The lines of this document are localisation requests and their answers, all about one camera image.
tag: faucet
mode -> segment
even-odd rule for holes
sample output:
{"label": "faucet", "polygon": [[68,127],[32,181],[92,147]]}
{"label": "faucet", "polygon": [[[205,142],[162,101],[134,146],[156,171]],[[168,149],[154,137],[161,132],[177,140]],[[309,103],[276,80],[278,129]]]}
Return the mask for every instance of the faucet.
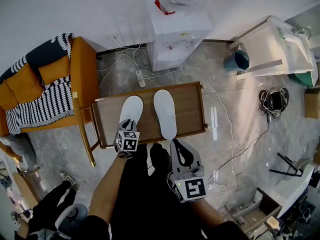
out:
{"label": "faucet", "polygon": [[298,33],[298,34],[305,34],[305,31],[308,32],[309,36],[307,37],[308,41],[311,39],[311,31],[307,27],[301,27],[301,28],[292,28],[292,33]]}

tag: person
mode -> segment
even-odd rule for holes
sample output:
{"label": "person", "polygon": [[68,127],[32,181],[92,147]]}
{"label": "person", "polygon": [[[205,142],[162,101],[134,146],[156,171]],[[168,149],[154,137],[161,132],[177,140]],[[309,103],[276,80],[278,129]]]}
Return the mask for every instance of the person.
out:
{"label": "person", "polygon": [[148,175],[147,145],[117,156],[95,189],[78,239],[248,239],[205,199],[180,203],[167,185],[171,157],[161,144],[150,149],[155,168]]}
{"label": "person", "polygon": [[[61,171],[63,182],[48,193],[38,205],[33,208],[32,219],[26,223],[21,217],[17,220],[20,223],[20,228],[15,232],[14,239],[33,240],[45,239],[46,237],[54,235],[57,231],[55,222],[60,214],[69,206],[73,205],[79,186],[74,178],[67,172]],[[59,204],[60,199],[66,193],[62,203]]]}

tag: black stand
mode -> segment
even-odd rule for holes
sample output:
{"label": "black stand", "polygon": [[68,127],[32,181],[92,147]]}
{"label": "black stand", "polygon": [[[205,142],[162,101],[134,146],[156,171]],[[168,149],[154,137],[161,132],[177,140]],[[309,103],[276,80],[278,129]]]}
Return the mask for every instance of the black stand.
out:
{"label": "black stand", "polygon": [[302,176],[302,173],[303,173],[304,171],[301,170],[301,169],[297,169],[296,167],[294,167],[293,164],[292,164],[292,161],[291,161],[288,157],[283,156],[283,155],[281,155],[280,153],[277,153],[277,155],[278,155],[279,157],[281,157],[282,160],[284,160],[284,161],[295,171],[295,173],[283,172],[283,171],[273,170],[273,169],[270,169],[269,172],[273,172],[273,173],[276,173],[276,174],[283,174],[283,175],[293,176],[293,177],[301,177],[301,176]]}

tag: wooden chair leg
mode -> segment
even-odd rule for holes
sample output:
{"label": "wooden chair leg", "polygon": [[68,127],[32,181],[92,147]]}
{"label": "wooden chair leg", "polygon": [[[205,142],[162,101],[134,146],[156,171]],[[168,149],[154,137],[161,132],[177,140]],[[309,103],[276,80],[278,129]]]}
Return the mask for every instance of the wooden chair leg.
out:
{"label": "wooden chair leg", "polygon": [[82,136],[82,140],[84,143],[86,153],[88,155],[88,158],[90,160],[92,167],[95,167],[97,164],[96,164],[96,161],[95,161],[94,156],[92,154],[92,151],[98,146],[98,142],[95,143],[92,147],[89,144],[88,136],[87,136],[85,125],[84,125],[84,120],[83,120],[82,114],[81,114],[78,93],[76,91],[74,91],[72,93],[72,101],[73,101],[74,115],[75,115],[76,120],[79,125],[79,129],[81,132],[81,136]]}

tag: black pants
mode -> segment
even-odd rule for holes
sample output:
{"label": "black pants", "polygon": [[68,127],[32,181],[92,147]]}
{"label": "black pants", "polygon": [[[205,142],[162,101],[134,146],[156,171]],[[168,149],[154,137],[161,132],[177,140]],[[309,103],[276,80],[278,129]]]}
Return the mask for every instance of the black pants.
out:
{"label": "black pants", "polygon": [[71,188],[65,196],[64,201],[58,205],[60,199],[70,187],[71,183],[69,181],[63,181],[33,208],[33,218],[28,223],[29,233],[41,229],[57,230],[55,227],[57,218],[67,207],[73,205],[75,201],[77,191]]}
{"label": "black pants", "polygon": [[148,175],[147,145],[126,161],[111,218],[112,239],[201,239],[201,225],[188,203],[167,184],[171,158],[160,144],[150,150],[155,170]]}

